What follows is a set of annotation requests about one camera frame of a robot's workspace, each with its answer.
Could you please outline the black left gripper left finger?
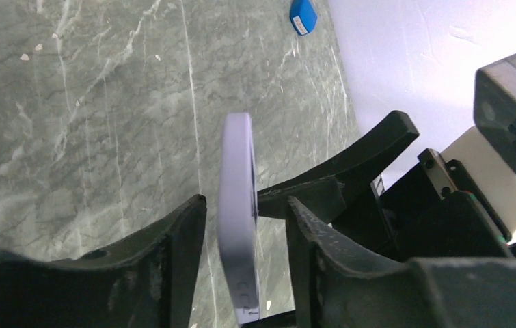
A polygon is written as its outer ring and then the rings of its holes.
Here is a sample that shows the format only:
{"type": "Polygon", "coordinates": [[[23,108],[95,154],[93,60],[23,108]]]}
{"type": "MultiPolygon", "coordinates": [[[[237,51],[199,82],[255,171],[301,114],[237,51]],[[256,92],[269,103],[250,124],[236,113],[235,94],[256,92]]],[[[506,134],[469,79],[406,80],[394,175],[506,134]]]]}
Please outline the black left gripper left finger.
{"type": "Polygon", "coordinates": [[[186,327],[206,198],[73,260],[0,249],[0,327],[186,327]]]}

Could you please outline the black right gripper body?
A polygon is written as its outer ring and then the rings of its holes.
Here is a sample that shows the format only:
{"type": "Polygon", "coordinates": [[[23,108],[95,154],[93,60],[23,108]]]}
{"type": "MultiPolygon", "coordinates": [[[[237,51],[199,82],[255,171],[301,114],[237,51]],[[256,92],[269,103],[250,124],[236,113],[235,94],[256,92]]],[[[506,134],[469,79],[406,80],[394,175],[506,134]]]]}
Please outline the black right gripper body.
{"type": "Polygon", "coordinates": [[[333,223],[398,262],[415,257],[509,258],[511,233],[459,160],[432,148],[387,191],[368,187],[333,223]]]}

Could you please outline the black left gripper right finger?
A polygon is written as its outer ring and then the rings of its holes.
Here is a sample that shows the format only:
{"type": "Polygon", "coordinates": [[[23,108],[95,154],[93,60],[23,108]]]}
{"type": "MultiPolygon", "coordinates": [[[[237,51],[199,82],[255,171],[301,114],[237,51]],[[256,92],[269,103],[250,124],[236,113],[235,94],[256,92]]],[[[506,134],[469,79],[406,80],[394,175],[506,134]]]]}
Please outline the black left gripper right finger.
{"type": "Polygon", "coordinates": [[[297,198],[286,207],[299,327],[516,327],[516,259],[413,258],[355,243],[297,198]]]}

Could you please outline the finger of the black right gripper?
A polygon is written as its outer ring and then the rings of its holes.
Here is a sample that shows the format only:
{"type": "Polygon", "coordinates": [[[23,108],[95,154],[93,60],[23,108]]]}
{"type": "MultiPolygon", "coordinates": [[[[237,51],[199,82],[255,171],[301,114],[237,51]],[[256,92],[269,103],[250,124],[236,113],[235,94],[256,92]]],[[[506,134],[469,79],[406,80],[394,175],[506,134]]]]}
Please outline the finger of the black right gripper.
{"type": "Polygon", "coordinates": [[[303,183],[286,181],[258,192],[258,214],[273,219],[286,218],[289,197],[298,199],[320,220],[330,223],[347,207],[341,182],[321,178],[303,183]]]}
{"type": "Polygon", "coordinates": [[[286,181],[299,184],[335,178],[343,185],[342,195],[348,207],[419,135],[406,113],[392,111],[342,152],[286,181]]]}

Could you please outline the lilac phone case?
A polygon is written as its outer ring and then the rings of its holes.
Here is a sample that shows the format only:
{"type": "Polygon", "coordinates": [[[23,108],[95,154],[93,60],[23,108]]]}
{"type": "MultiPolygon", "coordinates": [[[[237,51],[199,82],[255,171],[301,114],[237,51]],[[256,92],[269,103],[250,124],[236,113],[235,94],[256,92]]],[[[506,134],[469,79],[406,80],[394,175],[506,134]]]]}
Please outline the lilac phone case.
{"type": "Polygon", "coordinates": [[[260,284],[254,239],[258,218],[252,119],[230,113],[223,124],[218,245],[238,325],[260,319],[260,284]]]}

